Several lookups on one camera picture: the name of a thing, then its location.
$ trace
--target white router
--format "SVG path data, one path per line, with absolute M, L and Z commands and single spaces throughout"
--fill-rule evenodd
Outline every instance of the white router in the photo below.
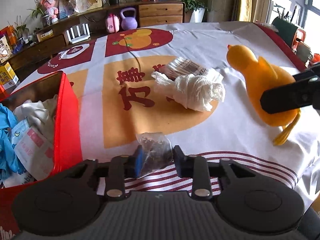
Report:
M 70 37 L 69 30 L 67 30 L 68 40 L 69 40 L 69 42 L 71 44 L 75 44 L 75 43 L 80 42 L 80 41 L 85 41 L 85 40 L 90 38 L 90 31 L 89 31 L 88 24 L 87 23 L 86 24 L 83 23 L 82 27 L 83 27 L 84 35 L 80 34 L 79 25 L 76 25 L 77 33 L 78 33 L 77 37 L 75 37 L 75 34 L 73 32 L 73 27 L 70 28 L 72 38 Z

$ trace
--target purple kettlebell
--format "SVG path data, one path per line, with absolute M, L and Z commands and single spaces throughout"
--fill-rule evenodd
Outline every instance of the purple kettlebell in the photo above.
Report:
M 123 12 L 126 11 L 134 11 L 133 17 L 124 17 Z M 138 23 L 136 21 L 136 9 L 132 7 L 124 8 L 120 11 L 120 16 L 122 18 L 121 27 L 123 30 L 133 30 L 138 27 Z

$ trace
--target yellow rubber chicken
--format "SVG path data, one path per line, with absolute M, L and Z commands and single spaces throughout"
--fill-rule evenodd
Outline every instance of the yellow rubber chicken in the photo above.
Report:
M 262 109 L 260 98 L 266 90 L 295 82 L 293 76 L 282 68 L 269 64 L 263 57 L 257 59 L 254 53 L 244 45 L 229 45 L 227 61 L 244 76 L 250 102 L 263 122 L 270 126 L 282 126 L 283 131 L 273 140 L 273 144 L 284 144 L 298 122 L 301 110 L 293 109 L 268 114 Z

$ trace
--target kettlebell handle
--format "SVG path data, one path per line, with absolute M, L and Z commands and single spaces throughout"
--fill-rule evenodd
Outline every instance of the kettlebell handle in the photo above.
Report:
M 122 9 L 121 12 L 120 12 L 120 16 L 121 16 L 121 18 L 122 18 L 123 20 L 125 19 L 123 13 L 126 12 L 126 11 L 134 11 L 134 16 L 133 16 L 133 17 L 134 17 L 134 18 L 136 17 L 136 13 L 137 13 L 136 9 L 133 8 L 133 7 L 128 7 L 128 8 Z

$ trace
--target red storage bin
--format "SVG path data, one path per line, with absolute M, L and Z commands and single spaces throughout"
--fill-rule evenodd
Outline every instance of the red storage bin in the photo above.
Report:
M 68 169 L 82 161 L 78 99 L 63 71 L 57 71 L 19 89 L 1 103 L 13 111 L 27 99 L 45 101 L 58 94 L 56 122 L 54 127 L 54 166 L 50 175 Z M 0 189 L 0 239 L 19 232 L 11 212 L 15 196 L 31 185 Z

